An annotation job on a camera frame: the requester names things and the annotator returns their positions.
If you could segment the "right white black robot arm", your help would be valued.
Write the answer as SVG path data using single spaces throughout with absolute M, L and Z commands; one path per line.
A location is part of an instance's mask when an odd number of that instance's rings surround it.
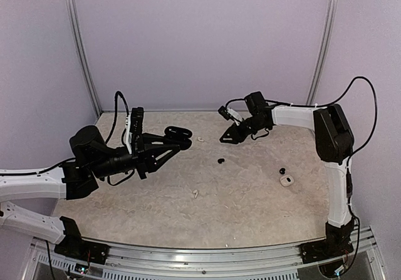
M 250 113 L 248 118 L 243 118 L 228 104 L 218 109 L 223 118 L 233 122 L 220 142 L 236 145 L 247 137 L 257 140 L 258 131 L 269 132 L 275 126 L 300 127 L 313 132 L 316 152 L 328 177 L 330 205 L 326 237 L 314 249 L 326 257 L 336 256 L 350 245 L 350 234 L 356 220 L 350 209 L 354 136 L 341 106 L 337 103 L 304 106 L 270 101 L 259 91 L 245 96 L 242 101 Z

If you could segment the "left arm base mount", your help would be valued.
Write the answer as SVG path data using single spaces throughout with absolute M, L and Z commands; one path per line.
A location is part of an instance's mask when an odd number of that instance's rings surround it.
M 61 242 L 55 245 L 57 254 L 102 265 L 105 264 L 109 250 L 108 245 L 91 241 Z

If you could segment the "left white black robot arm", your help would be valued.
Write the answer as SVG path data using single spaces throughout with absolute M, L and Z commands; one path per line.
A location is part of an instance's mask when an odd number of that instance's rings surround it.
M 73 257 L 83 257 L 88 245 L 81 239 L 75 221 L 50 217 L 17 206 L 15 200 L 65 199 L 88 197 L 98 189 L 98 181 L 112 175 L 147 174 L 158 171 L 169 159 L 191 142 L 191 131 L 167 127 L 164 135 L 126 131 L 122 147 L 107 146 L 99 129 L 90 125 L 70 138 L 74 158 L 66 159 L 43 170 L 1 171 L 1 228 L 16 231 L 62 245 Z

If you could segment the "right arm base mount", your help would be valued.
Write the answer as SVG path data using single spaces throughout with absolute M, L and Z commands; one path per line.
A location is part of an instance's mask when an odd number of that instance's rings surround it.
M 329 244 L 326 239 L 303 243 L 299 246 L 303 264 L 324 261 L 354 251 L 351 242 Z

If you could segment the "black earbud charging case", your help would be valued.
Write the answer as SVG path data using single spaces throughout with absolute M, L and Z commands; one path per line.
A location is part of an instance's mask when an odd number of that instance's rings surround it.
M 187 129 L 176 126 L 168 126 L 164 130 L 164 139 L 168 144 L 175 144 L 180 147 L 181 150 L 187 150 L 192 145 L 193 133 Z

